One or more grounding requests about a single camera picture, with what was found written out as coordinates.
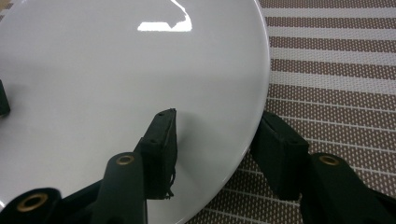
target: metal rivet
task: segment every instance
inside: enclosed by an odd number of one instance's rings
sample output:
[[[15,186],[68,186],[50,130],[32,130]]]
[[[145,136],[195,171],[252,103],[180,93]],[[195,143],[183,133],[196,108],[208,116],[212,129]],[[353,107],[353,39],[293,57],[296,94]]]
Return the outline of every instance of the metal rivet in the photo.
[[[18,204],[17,209],[20,212],[33,211],[43,205],[48,198],[49,196],[46,193],[32,194],[29,197],[25,198],[23,201],[21,201]]]
[[[320,156],[319,159],[320,159],[321,162],[323,162],[325,164],[328,164],[328,165],[334,165],[335,166],[335,165],[340,164],[339,160],[337,160],[336,158],[331,157],[331,156]]]
[[[117,159],[117,164],[118,165],[127,165],[133,161],[134,161],[133,156],[121,156]]]

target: table surface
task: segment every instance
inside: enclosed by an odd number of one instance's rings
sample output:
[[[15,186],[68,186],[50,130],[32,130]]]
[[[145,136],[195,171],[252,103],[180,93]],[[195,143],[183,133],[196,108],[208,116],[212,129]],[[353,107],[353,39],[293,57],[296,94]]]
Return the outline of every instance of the table surface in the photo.
[[[272,50],[266,110],[396,197],[396,2],[261,0]],[[0,0],[0,21],[12,2]],[[190,224],[301,223],[247,154]]]

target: striped placemat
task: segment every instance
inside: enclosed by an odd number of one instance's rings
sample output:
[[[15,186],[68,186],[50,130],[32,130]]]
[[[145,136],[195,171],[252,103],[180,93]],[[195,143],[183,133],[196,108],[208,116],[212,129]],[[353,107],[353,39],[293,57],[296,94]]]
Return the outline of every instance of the striped placemat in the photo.
[[[396,1],[261,0],[272,54],[266,110],[396,197]],[[0,0],[0,21],[12,7]],[[302,223],[246,155],[190,224]]]

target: brown stripe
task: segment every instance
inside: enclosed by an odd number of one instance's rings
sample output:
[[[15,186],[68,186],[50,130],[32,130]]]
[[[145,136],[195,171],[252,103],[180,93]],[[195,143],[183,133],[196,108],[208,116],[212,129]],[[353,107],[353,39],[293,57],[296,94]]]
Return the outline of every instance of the brown stripe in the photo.
[[[9,0],[0,0],[0,11],[7,7]]]
[[[396,52],[396,40],[327,39],[270,36],[272,48]]]
[[[394,0],[260,0],[262,7],[291,8],[359,8],[359,7],[396,7]]]
[[[396,176],[375,174],[361,170],[355,170],[355,173],[370,189],[396,197]]]
[[[271,70],[279,72],[321,74],[341,77],[366,77],[396,80],[396,66],[391,65],[325,63],[272,59]]]
[[[245,158],[239,164],[238,169],[260,172],[259,166],[252,159],[250,153],[247,153]]]
[[[222,190],[206,208],[270,223],[302,223],[299,206],[227,190]]]
[[[285,117],[396,130],[396,113],[280,100],[267,100],[266,109]]]
[[[349,29],[396,29],[396,18],[266,17],[268,26]]]
[[[396,152],[396,133],[299,119],[284,120],[304,138],[350,144],[352,146],[383,148]]]
[[[271,84],[268,96],[328,105],[396,111],[396,95]]]
[[[6,5],[6,7],[5,7],[5,9],[10,9],[12,6],[14,6],[14,4],[8,3],[8,4]]]
[[[214,213],[207,210],[202,210],[195,217],[193,217],[188,224],[206,224],[206,223],[238,223],[238,224],[251,224],[250,221],[222,215],[220,213]]]
[[[358,147],[309,142],[309,152],[325,152],[344,159],[350,166],[396,174],[396,153]]]
[[[275,194],[270,190],[263,174],[252,174],[237,170],[224,188],[268,198],[276,198]]]

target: white plate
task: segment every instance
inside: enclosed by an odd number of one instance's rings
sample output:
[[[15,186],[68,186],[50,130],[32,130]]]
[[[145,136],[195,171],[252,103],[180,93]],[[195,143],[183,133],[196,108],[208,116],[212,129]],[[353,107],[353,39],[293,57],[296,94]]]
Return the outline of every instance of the white plate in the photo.
[[[0,22],[0,201],[67,196],[134,150],[157,112],[177,109],[175,197],[149,223],[183,223],[247,152],[268,90],[255,0],[21,0]]]

